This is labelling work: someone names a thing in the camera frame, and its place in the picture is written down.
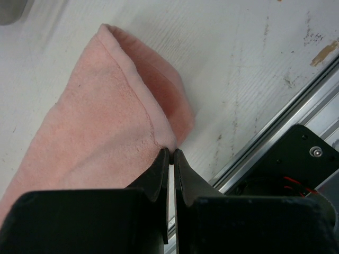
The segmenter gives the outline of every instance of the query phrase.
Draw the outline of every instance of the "table surface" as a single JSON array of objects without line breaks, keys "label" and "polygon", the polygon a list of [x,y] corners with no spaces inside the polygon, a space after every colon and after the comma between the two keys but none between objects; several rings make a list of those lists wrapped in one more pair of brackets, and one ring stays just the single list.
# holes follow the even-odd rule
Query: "table surface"
[{"label": "table surface", "polygon": [[29,0],[0,26],[0,197],[101,23],[179,71],[197,122],[181,148],[210,180],[336,56],[338,11],[336,0]]}]

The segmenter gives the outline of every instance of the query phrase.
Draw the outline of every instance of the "chipped paint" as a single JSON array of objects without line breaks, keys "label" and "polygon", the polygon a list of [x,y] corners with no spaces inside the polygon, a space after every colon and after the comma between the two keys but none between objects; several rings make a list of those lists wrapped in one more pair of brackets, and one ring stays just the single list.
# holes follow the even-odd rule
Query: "chipped paint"
[{"label": "chipped paint", "polygon": [[333,41],[330,45],[324,47],[318,55],[312,60],[311,66],[316,67],[319,63],[323,62],[325,58],[338,47],[338,41]]}]

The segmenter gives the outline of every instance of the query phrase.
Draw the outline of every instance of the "screw head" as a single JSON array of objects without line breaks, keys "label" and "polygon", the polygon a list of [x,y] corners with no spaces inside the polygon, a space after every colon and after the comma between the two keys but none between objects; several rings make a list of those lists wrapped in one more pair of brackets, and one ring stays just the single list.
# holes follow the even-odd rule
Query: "screw head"
[{"label": "screw head", "polygon": [[320,147],[312,147],[309,154],[313,157],[319,158],[323,155],[323,150]]}]

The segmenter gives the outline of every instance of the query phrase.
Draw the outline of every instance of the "pink towel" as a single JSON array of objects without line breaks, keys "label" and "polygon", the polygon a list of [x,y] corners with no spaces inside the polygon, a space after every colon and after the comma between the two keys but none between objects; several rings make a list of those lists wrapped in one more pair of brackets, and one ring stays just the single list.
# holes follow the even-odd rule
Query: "pink towel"
[{"label": "pink towel", "polygon": [[194,125],[177,71],[137,38],[101,25],[0,201],[25,192],[124,188]]}]

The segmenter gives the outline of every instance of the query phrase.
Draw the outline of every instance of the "fabric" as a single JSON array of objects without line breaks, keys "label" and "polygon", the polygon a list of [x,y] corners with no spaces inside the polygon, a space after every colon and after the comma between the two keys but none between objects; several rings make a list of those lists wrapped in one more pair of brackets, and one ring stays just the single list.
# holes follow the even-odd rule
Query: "fabric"
[{"label": "fabric", "polygon": [[178,72],[134,36],[101,25],[0,201],[0,224],[28,191],[126,187],[193,125]]}]

